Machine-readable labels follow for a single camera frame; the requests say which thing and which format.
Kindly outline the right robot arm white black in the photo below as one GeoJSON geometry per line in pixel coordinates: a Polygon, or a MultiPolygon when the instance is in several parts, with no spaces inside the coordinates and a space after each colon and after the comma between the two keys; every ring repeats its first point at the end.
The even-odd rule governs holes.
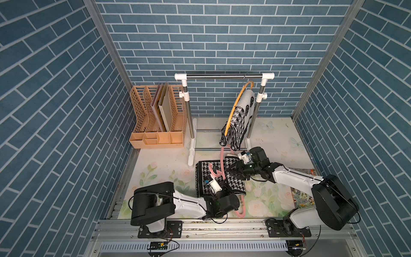
{"type": "Polygon", "coordinates": [[[337,176],[309,175],[271,162],[261,147],[241,152],[236,163],[227,172],[240,180],[249,181],[255,175],[272,183],[295,188],[314,199],[310,207],[295,208],[282,220],[266,220],[268,230],[279,237],[304,236],[304,229],[325,225],[339,231],[359,214],[359,206],[337,176]]]}

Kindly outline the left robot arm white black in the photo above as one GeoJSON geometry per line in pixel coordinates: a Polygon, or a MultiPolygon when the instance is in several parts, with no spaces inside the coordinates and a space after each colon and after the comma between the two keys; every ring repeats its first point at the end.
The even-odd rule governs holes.
{"type": "Polygon", "coordinates": [[[145,226],[151,233],[165,230],[167,218],[174,214],[198,220],[214,220],[240,207],[239,198],[230,191],[220,190],[211,196],[195,198],[176,191],[173,182],[138,188],[131,200],[130,224],[145,226]]]}

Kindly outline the pink plastic hanger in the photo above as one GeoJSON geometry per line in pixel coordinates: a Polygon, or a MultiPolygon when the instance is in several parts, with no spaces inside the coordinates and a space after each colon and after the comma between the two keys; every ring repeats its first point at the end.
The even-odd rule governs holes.
{"type": "Polygon", "coordinates": [[[233,193],[239,198],[240,201],[240,209],[237,211],[234,211],[235,215],[238,218],[245,218],[246,216],[246,204],[245,204],[245,185],[244,182],[234,178],[233,176],[231,176],[227,171],[225,171],[225,166],[229,164],[229,161],[231,161],[231,159],[226,159],[226,157],[224,156],[224,148],[225,147],[221,147],[220,150],[220,159],[219,159],[219,168],[213,167],[213,163],[209,163],[208,164],[208,169],[210,174],[215,178],[221,178],[222,182],[224,183],[224,185],[229,185],[232,190],[233,193]]]}

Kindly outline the smiley face knit scarf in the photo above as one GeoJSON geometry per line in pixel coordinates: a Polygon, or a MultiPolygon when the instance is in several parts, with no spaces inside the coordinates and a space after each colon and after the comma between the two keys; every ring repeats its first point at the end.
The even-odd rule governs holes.
{"type": "Polygon", "coordinates": [[[241,144],[250,127],[255,109],[255,93],[252,90],[245,90],[239,100],[228,130],[228,135],[224,136],[227,123],[221,129],[220,145],[225,147],[230,145],[234,151],[240,150],[241,144]]]}

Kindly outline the houndstooth black white scarf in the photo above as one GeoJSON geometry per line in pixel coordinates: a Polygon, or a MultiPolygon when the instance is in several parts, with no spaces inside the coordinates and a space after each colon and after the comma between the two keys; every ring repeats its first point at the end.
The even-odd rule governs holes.
{"type": "Polygon", "coordinates": [[[209,165],[211,165],[213,172],[220,171],[220,160],[199,161],[195,166],[195,182],[197,197],[213,195],[211,187],[208,185],[208,177],[211,176],[219,183],[221,188],[223,185],[230,188],[236,195],[246,195],[245,182],[233,177],[230,173],[225,173],[225,179],[222,175],[215,177],[212,175],[209,165]]]}

